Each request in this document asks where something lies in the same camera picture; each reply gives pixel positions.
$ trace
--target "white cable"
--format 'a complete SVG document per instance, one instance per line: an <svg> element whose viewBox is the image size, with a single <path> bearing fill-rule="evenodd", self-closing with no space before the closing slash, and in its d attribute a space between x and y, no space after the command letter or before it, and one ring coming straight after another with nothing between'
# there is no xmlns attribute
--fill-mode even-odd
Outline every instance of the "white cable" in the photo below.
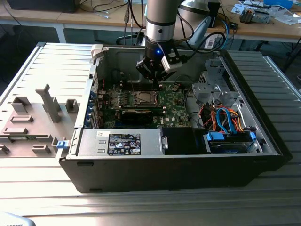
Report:
<svg viewBox="0 0 301 226"><path fill-rule="evenodd" d="M289 12L290 14L293 15L293 13L292 13L290 10L288 10L287 8L285 8L285 7L283 7L283 6L280 6L280 5L270 5L270 6L278 6L278 7L280 7L280 8L285 9L287 12Z"/></svg>

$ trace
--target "white table leg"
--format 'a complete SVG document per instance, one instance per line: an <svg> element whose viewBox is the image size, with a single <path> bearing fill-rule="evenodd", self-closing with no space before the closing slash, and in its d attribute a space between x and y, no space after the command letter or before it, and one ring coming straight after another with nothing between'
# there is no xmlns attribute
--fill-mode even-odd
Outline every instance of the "white table leg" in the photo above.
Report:
<svg viewBox="0 0 301 226"><path fill-rule="evenodd" d="M64 34L64 26L62 24L57 24L55 26L55 29L56 29L56 33L57 33L60 43L66 43L66 38L65 38L65 34Z"/></svg>

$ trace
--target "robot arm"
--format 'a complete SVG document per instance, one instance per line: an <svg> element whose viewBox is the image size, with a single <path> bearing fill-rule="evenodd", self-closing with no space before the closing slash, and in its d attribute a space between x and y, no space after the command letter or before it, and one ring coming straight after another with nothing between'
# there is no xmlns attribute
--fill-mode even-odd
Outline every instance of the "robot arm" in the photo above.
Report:
<svg viewBox="0 0 301 226"><path fill-rule="evenodd" d="M207 0L186 0L182 3L186 10L194 9L189 7L190 2L206 5ZM166 80L185 63L185 56L179 55L173 41L180 3L181 0L148 0L145 55L136 68L153 83Z"/></svg>

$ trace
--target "blue cable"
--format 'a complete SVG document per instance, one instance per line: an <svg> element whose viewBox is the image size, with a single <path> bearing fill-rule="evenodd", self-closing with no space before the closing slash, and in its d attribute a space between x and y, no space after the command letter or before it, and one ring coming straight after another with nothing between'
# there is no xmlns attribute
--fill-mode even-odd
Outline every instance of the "blue cable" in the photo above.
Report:
<svg viewBox="0 0 301 226"><path fill-rule="evenodd" d="M221 47L221 49L223 49L223 48L225 47L225 45L226 45L227 40L228 40L229 29L228 29L228 26L227 26L226 22L225 22L224 20L221 20L221 21L222 21L222 22L224 23L224 25L226 26L226 32L227 32L227 35L226 35L226 41L224 42L223 46Z"/></svg>
<svg viewBox="0 0 301 226"><path fill-rule="evenodd" d="M225 133L228 133L228 131L227 131L227 130L222 126L222 124L221 124L221 120L220 120L220 114L221 114L221 111L225 111L225 112L226 112L226 115L227 115L227 118L228 118L228 124L229 124L230 131L233 132L233 133L237 133L235 127L234 127L233 124L232 124L230 112L229 112L227 109L220 108L220 109L217 111L217 113L216 113L216 121L217 121L218 126L219 126L222 130L224 130Z"/></svg>

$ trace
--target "black cable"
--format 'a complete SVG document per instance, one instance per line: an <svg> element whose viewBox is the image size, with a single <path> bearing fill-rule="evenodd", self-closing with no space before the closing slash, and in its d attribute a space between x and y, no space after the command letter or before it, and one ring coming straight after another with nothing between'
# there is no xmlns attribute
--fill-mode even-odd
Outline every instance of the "black cable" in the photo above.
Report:
<svg viewBox="0 0 301 226"><path fill-rule="evenodd" d="M227 24L227 19L226 19L226 20L223 20L223 19L220 18L219 16L217 16L217 19L219 19L220 21L222 21L222 27L225 29L224 33L226 33L226 32L227 32L227 29L229 29L229 28L228 28L228 27L224 27L225 24L224 24L223 22L225 22L226 25L228 26L228 24ZM221 39L219 39L218 42L216 42L216 44L215 44L215 46L214 46L213 48L216 48L218 45L220 45L220 43L221 43Z"/></svg>
<svg viewBox="0 0 301 226"><path fill-rule="evenodd" d="M5 8L5 10L10 14L10 16L21 26L21 27L23 27L22 26L22 24L20 24L19 23L19 21L17 21L17 19L9 12L9 10L6 8L6 6L5 6L5 1L3 0L2 1L2 4L3 4L3 6L4 6L4 8ZM34 42L37 42L36 41L36 39L24 28L24 30L26 31L26 33L34 40Z"/></svg>
<svg viewBox="0 0 301 226"><path fill-rule="evenodd" d="M222 6L220 6L220 9L222 10L222 13L218 13L218 14L223 15L225 17L226 23L227 23L227 20L228 20L227 24L230 24L230 19L229 19L229 17L226 16L225 10L222 8Z"/></svg>
<svg viewBox="0 0 301 226"><path fill-rule="evenodd" d="M281 44L284 46L284 48L286 48L288 51L292 51L291 46L286 44L285 42L281 42Z"/></svg>
<svg viewBox="0 0 301 226"><path fill-rule="evenodd" d="M130 17L130 11L129 11L129 4L127 5L127 9L126 9L126 13L124 15L124 32L123 32L123 41L124 41L124 45L126 45L126 31L127 31L127 23L129 21L129 17Z"/></svg>
<svg viewBox="0 0 301 226"><path fill-rule="evenodd" d="M283 66L283 72L285 72L289 67L290 65L293 63L293 61L295 60L295 58L298 56L300 50L298 50L297 54L293 54L293 52L297 49L297 46L299 44L299 42L301 41L301 37L299 38L298 42L296 43L296 45L294 46L294 48L292 49L292 51L289 53L286 61L285 61L285 64Z"/></svg>
<svg viewBox="0 0 301 226"><path fill-rule="evenodd" d="M262 2L262 0L260 0L259 4L254 4L254 3L252 3L251 6L256 6L256 7L262 8L262 6L260 6L260 3L261 3L261 2Z"/></svg>
<svg viewBox="0 0 301 226"><path fill-rule="evenodd" d="M212 35L216 35L216 34L220 34L220 35L222 36L222 38L223 38L223 41L222 41L222 43L221 43L219 46L217 46L216 48L214 48L214 49L212 49L212 50L204 50L204 51L202 51L202 52L198 51L198 49L199 49L199 48L207 41L207 39L208 39L209 37L211 37ZM204 40L198 45L198 47L197 47L197 48L194 50L194 52L188 57L188 59L191 59L196 53L202 53L202 54L212 53L212 52L218 50L221 46L223 46L223 44L224 44L225 41L226 41L226 36L225 36L223 33L221 33L221 32L213 32L213 33L209 34L206 38L204 38Z"/></svg>
<svg viewBox="0 0 301 226"><path fill-rule="evenodd" d="M143 13L143 0L141 0L141 14L142 14L142 27L140 28L137 38L136 38L136 42L135 42L135 46L138 44L139 41L139 36L141 34L142 28L143 28L143 23L144 23L144 13Z"/></svg>
<svg viewBox="0 0 301 226"><path fill-rule="evenodd" d="M183 21L185 22L185 24L187 24L187 26L191 29L191 35L189 37L189 39L192 38L192 36L194 35L194 29L193 27L187 22L187 20L185 20L183 17L181 17L180 15L180 12L178 11L178 17L180 18L180 22L181 22L181 26L183 25ZM184 38L186 38L186 35L185 35L185 30L184 30L184 26L183 27L183 35L184 35Z"/></svg>
<svg viewBox="0 0 301 226"><path fill-rule="evenodd" d="M186 97L185 97L185 100L184 100L184 108L185 108L185 111L186 111L186 113L190 116L190 115L192 115L192 114L197 114L198 112L191 112L191 113L189 113L188 111L187 111L187 108L186 108L186 102L187 102L187 98L188 98L188 95L189 95L189 92L191 91L191 88L192 88L192 86L190 86L190 88L188 89L188 91L187 91L187 94L186 94ZM199 127L199 128L204 128L201 124L199 124L199 121L196 121L194 118L192 118L192 117L190 117L190 119L192 119L196 124L197 124L197 127Z"/></svg>
<svg viewBox="0 0 301 226"><path fill-rule="evenodd" d="M229 42L229 43L226 43L226 45L225 45L225 46L230 45L230 48L232 47L232 44L233 44L234 39L235 39L235 34L236 34L236 32L237 32L237 31L234 30L233 28L232 28L232 31L233 31L233 35L232 35L230 38L228 38L228 41L231 40L231 39L232 39L232 41Z"/></svg>
<svg viewBox="0 0 301 226"><path fill-rule="evenodd" d="M182 18L181 18L181 17L180 17L180 23L181 23L181 27L182 27L183 36L184 36L184 38L186 38L186 34L185 34L185 30L184 30L184 24L183 24L183 21L182 21ZM207 41L207 39L208 39L209 37L211 37L212 35L215 35L215 34L221 34L221 35L222 35L222 37L223 37L223 42L222 42L222 44L219 45L219 46L216 47L216 48L213 48L212 50L203 50L203 51L199 51L199 48ZM194 49L194 48L186 41L187 46L188 46L192 51L194 51L194 52L192 53L192 55L191 55L190 57L188 57L188 59L191 59L197 52L200 53L200 54L204 54L204 53L212 53L212 52L218 50L218 48L220 48L220 47L224 44L225 41L226 41L226 36L225 36L223 33L221 33L221 32L214 32L214 33L209 34L209 35L208 35L208 36L207 36L207 37L206 37L206 38L198 45L198 47L197 47L196 49Z"/></svg>
<svg viewBox="0 0 301 226"><path fill-rule="evenodd" d="M133 5L132 5L132 3L130 2L130 1L128 1L128 3L129 3L129 5L130 5L130 10L131 10L131 14L133 15L133 19L134 19L134 21L135 21L135 23L136 23L136 25L138 26L138 27L140 27L140 28L142 28L142 29L145 29L145 26L141 26L138 22L137 22L137 20L136 20L136 17L135 17L135 15L134 15L134 13L133 13Z"/></svg>
<svg viewBox="0 0 301 226"><path fill-rule="evenodd" d="M84 0L82 3L80 3L80 5L84 4L84 3L87 2L87 1L89 1L89 0Z"/></svg>
<svg viewBox="0 0 301 226"><path fill-rule="evenodd" d="M8 34L8 32L4 29L4 27L2 26L2 24L0 24L0 27L3 29L3 31L4 31L4 33L6 34L6 35L9 35Z"/></svg>
<svg viewBox="0 0 301 226"><path fill-rule="evenodd" d="M127 5L127 3L125 3L125 4L122 4L122 5L118 5L118 6L114 6L114 7L111 7L111 8L107 8L107 9L104 9L104 10L98 10L98 11L88 11L88 10L85 10L85 9L83 9L83 7L81 6L81 4L79 5L79 7L80 7L80 9L81 10L83 10L83 11L85 11L85 12L88 12L88 13L101 13L101 12L104 12L104 11L108 11L108 10L111 10L111 9L114 9L114 8L117 8L117 7L122 7L122 6L125 6L125 5Z"/></svg>
<svg viewBox="0 0 301 226"><path fill-rule="evenodd" d="M186 75L186 74L180 74L180 75L178 75L178 76L176 77L176 79L174 80L174 82L176 83L176 82L177 82L177 79L180 78L181 76L184 76L184 77L188 78L191 82L194 82L194 81L192 80L192 78L191 78L190 76Z"/></svg>
<svg viewBox="0 0 301 226"><path fill-rule="evenodd" d="M107 6L107 5L110 5L110 4L113 3L113 1L114 1L114 0L111 0L110 3L98 4L98 5L94 6L94 7L91 5L91 6L92 6L92 10L95 11L95 9L96 9L97 7L99 7L99 6Z"/></svg>

